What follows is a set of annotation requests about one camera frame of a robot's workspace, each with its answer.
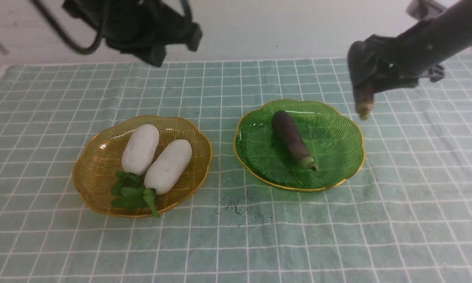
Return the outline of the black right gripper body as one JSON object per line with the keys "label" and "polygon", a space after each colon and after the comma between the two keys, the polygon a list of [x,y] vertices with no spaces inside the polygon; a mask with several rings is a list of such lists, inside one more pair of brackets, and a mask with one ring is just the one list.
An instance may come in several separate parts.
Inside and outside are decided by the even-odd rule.
{"label": "black right gripper body", "polygon": [[439,63],[417,73],[403,69],[402,64],[409,59],[398,58],[402,43],[401,35],[371,35],[366,40],[355,41],[347,54],[353,89],[371,89],[376,94],[398,88],[416,88],[419,79],[435,83],[445,78],[445,70]]}

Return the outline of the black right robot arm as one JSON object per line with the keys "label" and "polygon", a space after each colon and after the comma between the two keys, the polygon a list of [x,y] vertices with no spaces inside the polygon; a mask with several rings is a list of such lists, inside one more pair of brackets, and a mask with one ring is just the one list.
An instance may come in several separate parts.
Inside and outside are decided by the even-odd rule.
{"label": "black right robot arm", "polygon": [[444,79],[441,63],[472,46],[472,0],[425,16],[396,37],[373,34],[355,41],[347,62],[356,99],[416,88],[421,78]]}

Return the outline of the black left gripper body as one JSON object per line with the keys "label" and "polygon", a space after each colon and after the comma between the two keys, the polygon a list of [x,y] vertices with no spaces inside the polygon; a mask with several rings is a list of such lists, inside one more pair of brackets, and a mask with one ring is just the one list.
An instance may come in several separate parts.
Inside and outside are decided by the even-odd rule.
{"label": "black left gripper body", "polygon": [[160,67],[166,46],[183,44],[195,52],[203,37],[189,2],[183,0],[181,5],[184,14],[161,0],[66,0],[62,7],[96,31],[106,18],[102,38],[109,48]]}

